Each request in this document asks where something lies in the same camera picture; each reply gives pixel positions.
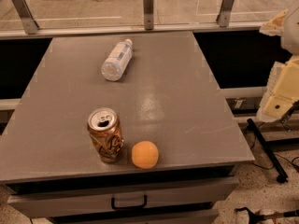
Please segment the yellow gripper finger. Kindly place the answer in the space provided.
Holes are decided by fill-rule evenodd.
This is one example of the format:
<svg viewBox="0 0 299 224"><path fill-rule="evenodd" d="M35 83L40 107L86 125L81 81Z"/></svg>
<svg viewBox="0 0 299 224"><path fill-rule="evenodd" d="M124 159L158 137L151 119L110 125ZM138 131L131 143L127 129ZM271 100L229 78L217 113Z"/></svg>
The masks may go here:
<svg viewBox="0 0 299 224"><path fill-rule="evenodd" d="M299 56L293 55L285 63L274 63L256 116L262 122L281 119L298 100Z"/></svg>
<svg viewBox="0 0 299 224"><path fill-rule="evenodd" d="M282 35L282 27L283 27L283 22L284 18L287 14L287 9L279 12L275 17L273 17L271 20L265 22L259 32L264 35L269 35L269 36L274 36Z"/></svg>

